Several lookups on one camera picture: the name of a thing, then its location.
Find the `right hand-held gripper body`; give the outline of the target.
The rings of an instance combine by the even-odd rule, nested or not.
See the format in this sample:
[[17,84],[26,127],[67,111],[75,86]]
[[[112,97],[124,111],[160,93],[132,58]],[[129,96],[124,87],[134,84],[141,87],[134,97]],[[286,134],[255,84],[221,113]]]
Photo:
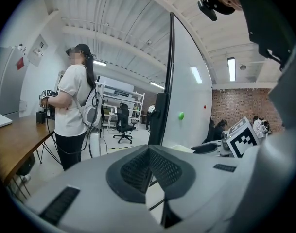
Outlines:
[[242,158],[249,147],[259,145],[256,136],[247,117],[222,132],[221,146],[225,151],[230,151],[235,158]]

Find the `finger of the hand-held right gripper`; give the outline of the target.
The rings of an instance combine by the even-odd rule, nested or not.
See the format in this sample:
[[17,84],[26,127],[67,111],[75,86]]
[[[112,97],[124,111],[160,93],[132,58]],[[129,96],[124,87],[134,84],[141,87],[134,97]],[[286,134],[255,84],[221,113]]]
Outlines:
[[214,154],[220,152],[220,147],[221,141],[211,141],[196,147],[192,147],[191,150],[194,154]]

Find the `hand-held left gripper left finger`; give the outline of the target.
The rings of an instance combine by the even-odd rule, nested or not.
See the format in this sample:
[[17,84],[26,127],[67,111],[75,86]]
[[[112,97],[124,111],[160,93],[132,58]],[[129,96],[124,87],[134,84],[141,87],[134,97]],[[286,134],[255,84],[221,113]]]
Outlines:
[[26,207],[40,215],[67,186],[79,189],[77,197],[56,226],[49,231],[69,233],[159,233],[163,228],[146,204],[121,199],[106,181],[106,171],[115,161],[138,150],[132,147],[82,161],[50,180],[33,194]]

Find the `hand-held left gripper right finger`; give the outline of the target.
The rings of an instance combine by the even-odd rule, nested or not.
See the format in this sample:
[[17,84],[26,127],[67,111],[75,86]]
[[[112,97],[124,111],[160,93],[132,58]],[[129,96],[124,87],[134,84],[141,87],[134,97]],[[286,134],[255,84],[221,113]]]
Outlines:
[[280,233],[293,230],[296,130],[271,135],[242,158],[187,154],[196,179],[181,198],[151,211],[173,233]]

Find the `cream plastic box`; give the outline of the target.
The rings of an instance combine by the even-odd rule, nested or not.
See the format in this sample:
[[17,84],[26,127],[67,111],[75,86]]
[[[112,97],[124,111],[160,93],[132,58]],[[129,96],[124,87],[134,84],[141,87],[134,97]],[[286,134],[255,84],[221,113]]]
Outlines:
[[194,153],[194,150],[187,148],[183,145],[174,145],[174,146],[171,146],[170,148],[174,150],[182,151],[182,152]]

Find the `large whiteboard on black stand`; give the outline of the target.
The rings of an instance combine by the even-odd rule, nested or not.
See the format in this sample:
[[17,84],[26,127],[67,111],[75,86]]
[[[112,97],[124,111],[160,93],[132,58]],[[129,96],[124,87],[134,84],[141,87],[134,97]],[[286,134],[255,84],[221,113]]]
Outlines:
[[[151,114],[148,143],[168,148],[201,145],[208,135],[211,108],[212,80],[202,53],[180,19],[170,13],[166,81]],[[178,119],[180,112],[183,120]]]

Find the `person's grey shirt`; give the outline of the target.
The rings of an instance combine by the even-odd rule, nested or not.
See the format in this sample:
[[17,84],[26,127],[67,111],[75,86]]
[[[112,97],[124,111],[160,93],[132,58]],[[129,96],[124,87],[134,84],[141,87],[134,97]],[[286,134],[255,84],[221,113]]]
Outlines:
[[285,128],[296,127],[296,45],[289,56],[277,85],[269,93]]

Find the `black office chair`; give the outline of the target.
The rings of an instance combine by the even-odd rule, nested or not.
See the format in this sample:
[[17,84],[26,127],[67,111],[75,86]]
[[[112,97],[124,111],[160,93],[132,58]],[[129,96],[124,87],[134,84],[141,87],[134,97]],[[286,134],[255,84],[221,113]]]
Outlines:
[[113,138],[119,137],[118,143],[120,143],[122,139],[127,139],[129,143],[132,144],[133,137],[131,135],[126,135],[126,133],[132,132],[136,127],[134,123],[129,124],[128,105],[122,103],[119,108],[117,108],[117,118],[116,130],[121,134],[113,135]]

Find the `white shelving rack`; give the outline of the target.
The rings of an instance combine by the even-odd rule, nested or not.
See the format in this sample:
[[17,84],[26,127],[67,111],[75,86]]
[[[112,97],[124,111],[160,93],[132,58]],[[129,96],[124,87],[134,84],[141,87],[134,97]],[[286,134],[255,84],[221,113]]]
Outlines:
[[120,88],[104,85],[104,126],[108,132],[113,132],[117,122],[117,109],[126,105],[129,111],[129,124],[137,126],[141,120],[142,106],[145,98],[145,93],[140,94],[136,92],[126,91]]

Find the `black pen holder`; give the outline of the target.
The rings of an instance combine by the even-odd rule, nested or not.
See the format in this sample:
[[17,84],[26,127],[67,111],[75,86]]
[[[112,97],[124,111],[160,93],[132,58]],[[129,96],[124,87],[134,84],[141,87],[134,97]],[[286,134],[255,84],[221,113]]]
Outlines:
[[38,124],[44,124],[46,122],[46,111],[37,111],[36,122]]

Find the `wooden table with black legs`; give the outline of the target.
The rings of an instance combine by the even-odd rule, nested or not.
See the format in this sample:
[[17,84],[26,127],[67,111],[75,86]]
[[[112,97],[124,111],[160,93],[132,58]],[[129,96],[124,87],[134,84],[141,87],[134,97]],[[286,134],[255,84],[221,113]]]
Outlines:
[[21,117],[0,128],[0,180],[14,199],[25,202],[61,172],[51,136],[55,121]]

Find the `black chest-mounted screen device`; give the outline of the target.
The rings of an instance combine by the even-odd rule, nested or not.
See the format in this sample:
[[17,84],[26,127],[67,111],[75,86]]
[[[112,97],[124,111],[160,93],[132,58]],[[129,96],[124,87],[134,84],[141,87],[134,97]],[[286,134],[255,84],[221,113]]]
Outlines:
[[286,17],[271,0],[240,0],[249,39],[261,56],[274,60],[283,70],[296,44]]

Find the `grey refrigerator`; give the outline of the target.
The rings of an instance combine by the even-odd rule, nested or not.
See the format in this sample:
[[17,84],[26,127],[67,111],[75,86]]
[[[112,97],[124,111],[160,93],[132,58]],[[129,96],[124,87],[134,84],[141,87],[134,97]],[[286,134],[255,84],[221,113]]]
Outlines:
[[[17,70],[16,63],[24,57],[25,66]],[[27,57],[16,47],[0,47],[0,114],[8,119],[19,118],[20,95],[29,65]]]

